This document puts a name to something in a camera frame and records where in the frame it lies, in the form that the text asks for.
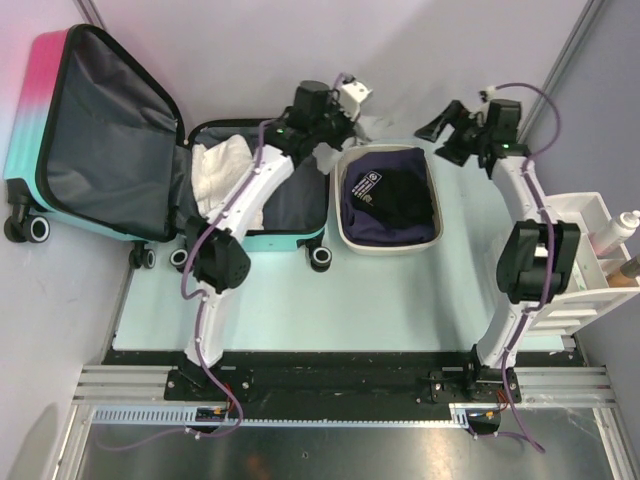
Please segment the pink teal gradient bottle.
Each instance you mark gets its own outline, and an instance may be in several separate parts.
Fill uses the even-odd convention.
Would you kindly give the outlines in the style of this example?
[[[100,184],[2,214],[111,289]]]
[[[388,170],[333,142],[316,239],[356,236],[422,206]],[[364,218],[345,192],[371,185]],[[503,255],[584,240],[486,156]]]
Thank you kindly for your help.
[[[604,257],[621,246],[639,228],[639,211],[620,213],[590,236],[597,257]]]

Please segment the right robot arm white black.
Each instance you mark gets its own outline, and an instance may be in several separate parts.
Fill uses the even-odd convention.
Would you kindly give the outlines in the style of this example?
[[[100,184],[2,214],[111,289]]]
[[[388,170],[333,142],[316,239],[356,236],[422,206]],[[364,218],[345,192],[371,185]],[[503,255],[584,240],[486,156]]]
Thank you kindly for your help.
[[[581,238],[578,225],[562,220],[547,203],[533,155],[518,140],[520,119],[517,101],[486,100],[472,112],[453,100],[415,133],[434,143],[451,127],[436,155],[457,166],[476,157],[513,223],[496,265],[495,281],[503,296],[474,347],[480,366],[461,376],[462,391],[473,401],[484,401],[496,391],[497,378],[490,369],[514,366],[522,337],[537,314],[565,292]]]

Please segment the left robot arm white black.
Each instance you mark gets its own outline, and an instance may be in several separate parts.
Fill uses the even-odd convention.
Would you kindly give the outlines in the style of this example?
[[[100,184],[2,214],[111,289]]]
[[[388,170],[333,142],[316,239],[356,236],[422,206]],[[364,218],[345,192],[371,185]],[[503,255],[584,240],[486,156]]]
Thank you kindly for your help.
[[[259,124],[248,172],[219,207],[202,219],[189,219],[180,293],[198,301],[194,332],[185,350],[187,360],[197,365],[185,385],[197,398],[210,399],[221,387],[221,376],[212,367],[224,351],[226,309],[250,271],[251,260],[242,246],[250,223],[318,145],[341,150],[355,136],[362,106],[371,94],[371,88],[354,77],[333,86],[301,82],[292,105]]]

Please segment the pink and teal children's suitcase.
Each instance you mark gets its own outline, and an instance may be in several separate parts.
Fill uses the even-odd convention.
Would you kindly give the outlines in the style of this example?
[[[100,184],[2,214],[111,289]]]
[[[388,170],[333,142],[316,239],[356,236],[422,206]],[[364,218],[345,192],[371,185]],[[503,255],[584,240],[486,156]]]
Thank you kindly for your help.
[[[129,241],[133,268],[153,244],[176,241],[182,270],[188,220],[202,214],[192,177],[198,148],[243,137],[259,152],[255,119],[214,120],[186,132],[169,93],[104,30],[79,24],[39,35],[30,50],[4,167],[15,243],[45,242],[52,221]]]

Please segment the white cloth item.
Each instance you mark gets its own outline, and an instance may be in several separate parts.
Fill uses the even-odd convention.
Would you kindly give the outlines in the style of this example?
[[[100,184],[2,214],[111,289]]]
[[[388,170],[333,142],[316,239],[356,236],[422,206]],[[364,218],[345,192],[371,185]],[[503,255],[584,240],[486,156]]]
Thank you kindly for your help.
[[[253,164],[259,119],[207,122],[193,131],[192,188],[202,216],[216,209]],[[340,151],[322,144],[283,182],[257,214],[252,228],[269,232],[317,230],[326,222],[327,174],[346,150],[380,134],[390,123],[365,116]]]

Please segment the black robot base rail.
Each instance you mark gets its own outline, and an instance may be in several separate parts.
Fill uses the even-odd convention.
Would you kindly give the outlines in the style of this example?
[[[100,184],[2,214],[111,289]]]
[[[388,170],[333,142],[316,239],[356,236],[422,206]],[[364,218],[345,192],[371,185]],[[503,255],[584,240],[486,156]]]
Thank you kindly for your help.
[[[110,350],[103,363],[167,368],[163,399],[196,404],[198,423],[391,423],[444,420],[453,403],[520,403],[528,369],[556,373],[584,360],[575,351],[524,352],[501,373],[462,352],[227,352],[205,372],[177,351]]]

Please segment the dark purple garment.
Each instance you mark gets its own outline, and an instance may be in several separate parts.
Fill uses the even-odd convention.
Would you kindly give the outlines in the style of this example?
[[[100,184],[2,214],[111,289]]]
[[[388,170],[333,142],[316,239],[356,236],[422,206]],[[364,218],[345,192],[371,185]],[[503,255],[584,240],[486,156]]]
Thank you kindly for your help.
[[[394,169],[407,170],[426,179],[426,159],[419,148],[396,151],[369,151],[349,163],[340,190],[340,217],[346,238],[359,245],[370,247],[401,247],[423,244],[433,240],[436,227],[433,219],[428,224],[416,225],[406,229],[385,226],[367,213],[353,207],[349,199],[351,187],[357,178],[370,170]]]

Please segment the black garment with print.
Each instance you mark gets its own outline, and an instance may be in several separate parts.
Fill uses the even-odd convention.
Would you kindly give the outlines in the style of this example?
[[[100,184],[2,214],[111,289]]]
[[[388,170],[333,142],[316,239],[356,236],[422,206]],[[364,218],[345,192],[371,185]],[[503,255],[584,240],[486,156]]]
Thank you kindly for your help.
[[[388,227],[406,229],[433,219],[426,179],[407,170],[370,170],[357,178],[349,199],[355,209]]]

